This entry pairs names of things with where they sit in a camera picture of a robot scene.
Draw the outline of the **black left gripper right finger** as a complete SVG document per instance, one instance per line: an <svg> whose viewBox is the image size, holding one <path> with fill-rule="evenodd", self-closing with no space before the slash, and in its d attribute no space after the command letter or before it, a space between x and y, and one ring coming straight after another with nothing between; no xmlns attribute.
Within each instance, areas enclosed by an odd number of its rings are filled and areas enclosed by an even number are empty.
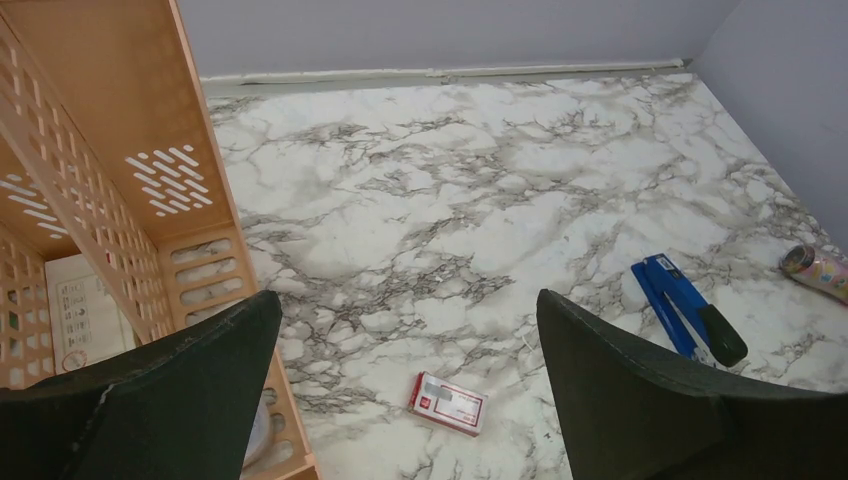
<svg viewBox="0 0 848 480"><path fill-rule="evenodd" d="M843 479L847 397L689 360L544 289L536 319L576 479Z"/></svg>

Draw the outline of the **red white staple box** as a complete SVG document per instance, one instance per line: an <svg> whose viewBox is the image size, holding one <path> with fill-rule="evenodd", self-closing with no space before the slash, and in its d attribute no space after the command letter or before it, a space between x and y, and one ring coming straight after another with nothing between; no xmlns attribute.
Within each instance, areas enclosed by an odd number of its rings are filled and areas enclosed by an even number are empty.
<svg viewBox="0 0 848 480"><path fill-rule="evenodd" d="M480 435L489 398L429 372L419 372L414 380L407 410L446 428L472 438Z"/></svg>

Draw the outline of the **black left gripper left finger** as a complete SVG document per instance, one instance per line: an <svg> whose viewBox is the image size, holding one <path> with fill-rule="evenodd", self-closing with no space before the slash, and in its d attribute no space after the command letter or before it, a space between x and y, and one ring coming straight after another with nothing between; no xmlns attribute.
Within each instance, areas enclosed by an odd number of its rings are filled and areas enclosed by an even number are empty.
<svg viewBox="0 0 848 480"><path fill-rule="evenodd" d="M1 392L5 479L236 479L282 319L261 291L111 359Z"/></svg>

